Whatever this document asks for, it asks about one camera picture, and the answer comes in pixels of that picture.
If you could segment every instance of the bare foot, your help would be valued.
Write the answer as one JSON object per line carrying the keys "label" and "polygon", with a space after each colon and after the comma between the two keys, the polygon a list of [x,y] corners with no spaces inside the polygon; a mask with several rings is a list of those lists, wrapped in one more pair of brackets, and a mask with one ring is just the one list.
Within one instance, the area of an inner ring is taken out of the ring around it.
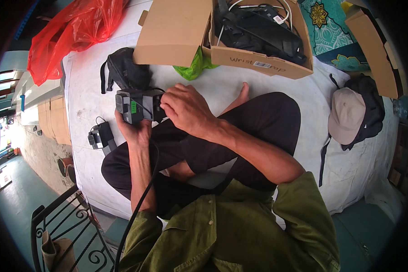
{"label": "bare foot", "polygon": [[242,90],[240,90],[240,94],[239,96],[236,98],[236,100],[234,100],[222,113],[221,115],[223,115],[224,113],[231,111],[232,109],[234,109],[235,107],[238,107],[240,105],[242,105],[243,103],[245,103],[246,101],[249,100],[249,85],[248,83],[244,82],[243,83],[243,87]]}
{"label": "bare foot", "polygon": [[187,182],[191,177],[195,176],[195,173],[190,169],[185,160],[167,168],[166,171],[169,177],[173,177],[181,182]]}

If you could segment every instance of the beige cloth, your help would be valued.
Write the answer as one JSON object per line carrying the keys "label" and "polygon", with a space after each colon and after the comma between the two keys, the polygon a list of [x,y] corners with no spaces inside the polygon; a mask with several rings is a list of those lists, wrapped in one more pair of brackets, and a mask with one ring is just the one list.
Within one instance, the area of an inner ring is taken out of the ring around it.
{"label": "beige cloth", "polygon": [[[59,261],[71,243],[72,241],[68,238],[53,241],[48,231],[43,232],[41,252],[48,270],[56,265],[56,262]],[[75,262],[74,249],[71,247],[60,264],[57,265],[55,272],[69,272]],[[79,272],[77,266],[73,269],[73,272]]]}

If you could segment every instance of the beige baseball cap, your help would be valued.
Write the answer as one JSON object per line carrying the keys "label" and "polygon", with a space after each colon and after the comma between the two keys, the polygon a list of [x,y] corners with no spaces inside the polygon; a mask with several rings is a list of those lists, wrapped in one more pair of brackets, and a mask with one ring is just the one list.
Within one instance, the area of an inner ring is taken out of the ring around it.
{"label": "beige baseball cap", "polygon": [[357,136],[364,119],[366,105],[363,97],[345,87],[332,96],[328,131],[340,144],[350,144]]}

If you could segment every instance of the white mattress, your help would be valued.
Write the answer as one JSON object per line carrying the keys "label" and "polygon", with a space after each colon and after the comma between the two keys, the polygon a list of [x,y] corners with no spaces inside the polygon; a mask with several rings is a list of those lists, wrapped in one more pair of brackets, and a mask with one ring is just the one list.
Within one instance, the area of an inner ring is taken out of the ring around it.
{"label": "white mattress", "polygon": [[[128,8],[123,24],[135,24],[143,8]],[[87,140],[88,132],[96,124],[97,116],[110,123],[117,145],[124,138],[114,121],[114,92],[105,95],[100,91],[100,66],[107,56],[119,48],[136,45],[139,32],[126,34],[124,25],[120,35],[97,44],[81,53],[72,53],[64,59],[66,70],[65,97],[70,125],[73,158],[77,185],[89,202],[113,215],[129,219],[130,201],[109,186],[101,175],[104,158],[101,150],[93,150]],[[329,79],[332,73],[340,86],[349,76],[314,59],[314,73],[292,80],[281,76],[267,76],[253,70],[220,66],[205,70],[196,80],[188,82],[171,66],[151,65],[153,86],[166,89],[177,82],[192,84],[204,96],[214,115],[219,115],[239,94],[243,81],[250,84],[250,97],[280,91],[292,97],[301,109],[301,130],[294,157],[307,171],[313,172],[316,181],[320,170],[320,151],[327,140],[327,121],[335,85]],[[372,180],[386,182],[394,146],[398,120],[392,114],[392,102],[384,98],[386,117],[382,131],[374,138],[356,144],[349,151],[331,140],[328,146],[323,185],[320,192],[331,213],[340,212],[364,196],[367,183]]]}

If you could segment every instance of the hand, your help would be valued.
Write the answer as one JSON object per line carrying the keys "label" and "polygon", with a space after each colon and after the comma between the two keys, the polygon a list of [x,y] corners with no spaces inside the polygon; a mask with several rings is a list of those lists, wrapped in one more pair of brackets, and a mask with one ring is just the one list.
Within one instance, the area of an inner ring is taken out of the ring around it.
{"label": "hand", "polygon": [[198,138],[205,138],[218,126],[219,119],[192,85],[177,83],[166,90],[160,107],[177,128]]}
{"label": "hand", "polygon": [[115,110],[115,118],[118,128],[132,147],[148,147],[151,137],[151,121],[143,119],[137,124],[129,124],[124,121],[122,114]]}

